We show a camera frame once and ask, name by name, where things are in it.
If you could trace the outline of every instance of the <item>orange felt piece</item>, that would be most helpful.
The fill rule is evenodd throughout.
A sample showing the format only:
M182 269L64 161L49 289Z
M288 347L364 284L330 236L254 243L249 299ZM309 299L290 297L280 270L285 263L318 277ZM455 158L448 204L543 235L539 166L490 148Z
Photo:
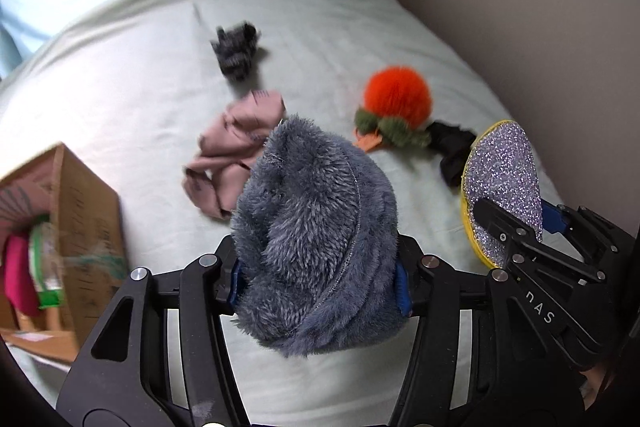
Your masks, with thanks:
M431 114L431 92L423 77L412 68L392 66L369 79L364 108L380 117L401 116L416 129Z
M361 136L356 132L356 137L358 138L353 144L356 147L359 147L364 152L371 152L378 147L382 146L382 136L376 132L370 132L369 134L365 134Z

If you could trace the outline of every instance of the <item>white bedsheet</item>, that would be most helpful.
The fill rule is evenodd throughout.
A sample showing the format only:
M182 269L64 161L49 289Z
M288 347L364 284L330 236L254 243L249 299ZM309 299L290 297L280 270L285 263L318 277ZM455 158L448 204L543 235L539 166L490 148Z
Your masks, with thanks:
M263 51L253 79L231 86L209 40L216 26L242 20L261 30ZM227 103L250 87L278 89L289 113L352 136L365 83L390 64L424 74L436 119L482 132L509 116L484 82L395 0L113 0L0 84L0 175L64 141L122 198L130 265L154 273L180 269L229 232L200 215L180 187L199 132ZM439 156L383 150L372 157L396 191L400 231L458 269L483 272L461 225L458 195L440 177ZM540 181L543 197L558 202L542 172ZM467 315L463 325L461 375L468 372ZM415 323L380 346L306 360L257 346L229 321L224 328L252 422L338 427L388 421ZM175 351L175 327L170 337ZM171 365L172 377L179 375L178 357ZM173 384L184 403L184 385ZM465 397L460 378L454 403Z

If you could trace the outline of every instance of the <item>fuzzy hat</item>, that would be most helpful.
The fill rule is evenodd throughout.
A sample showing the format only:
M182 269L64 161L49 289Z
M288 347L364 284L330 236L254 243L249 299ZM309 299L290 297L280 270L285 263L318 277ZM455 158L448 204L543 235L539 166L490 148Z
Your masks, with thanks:
M285 356L397 333L397 209L380 168L292 117L271 133L231 220L247 286L238 324Z

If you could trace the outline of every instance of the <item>beige wall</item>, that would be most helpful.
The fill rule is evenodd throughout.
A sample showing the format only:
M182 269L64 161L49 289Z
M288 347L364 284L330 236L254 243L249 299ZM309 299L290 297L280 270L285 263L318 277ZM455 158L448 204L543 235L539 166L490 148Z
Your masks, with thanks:
M492 86L562 197L640 220L640 0L399 0Z

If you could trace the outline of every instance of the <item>screw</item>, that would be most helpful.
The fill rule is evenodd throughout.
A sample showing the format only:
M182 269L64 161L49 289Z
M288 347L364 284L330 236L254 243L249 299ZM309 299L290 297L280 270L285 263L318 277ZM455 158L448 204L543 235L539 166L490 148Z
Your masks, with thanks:
M425 268L437 268L440 266L440 260L434 255L423 255L420 263Z
M498 268L491 272L491 277L493 277L497 282L505 282L509 278L509 274Z
M200 266L213 266L218 262L218 256L213 253L206 253L198 259Z
M146 277L147 273L148 270L146 268L136 268L131 272L131 278L134 281L142 281Z

